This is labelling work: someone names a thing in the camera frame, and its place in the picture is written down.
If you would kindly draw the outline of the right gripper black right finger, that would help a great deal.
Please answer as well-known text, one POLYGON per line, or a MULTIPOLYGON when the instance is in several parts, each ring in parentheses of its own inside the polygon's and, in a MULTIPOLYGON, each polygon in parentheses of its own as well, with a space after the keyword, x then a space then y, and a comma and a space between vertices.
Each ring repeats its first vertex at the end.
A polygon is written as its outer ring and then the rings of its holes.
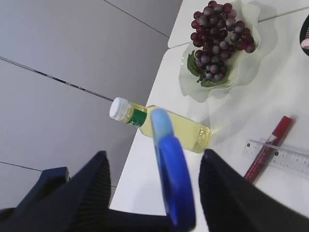
POLYGON ((210 232, 307 232, 309 219, 244 179, 215 151, 206 149, 198 177, 210 232))

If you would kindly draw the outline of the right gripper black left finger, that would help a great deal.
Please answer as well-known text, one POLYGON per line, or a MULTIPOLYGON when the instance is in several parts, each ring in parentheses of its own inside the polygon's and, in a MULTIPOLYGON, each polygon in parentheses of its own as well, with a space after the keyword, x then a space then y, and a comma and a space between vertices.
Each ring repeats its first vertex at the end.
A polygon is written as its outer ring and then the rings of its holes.
POLYGON ((167 232, 167 216, 111 210, 110 166, 99 151, 54 191, 31 189, 15 208, 0 212, 2 232, 167 232))

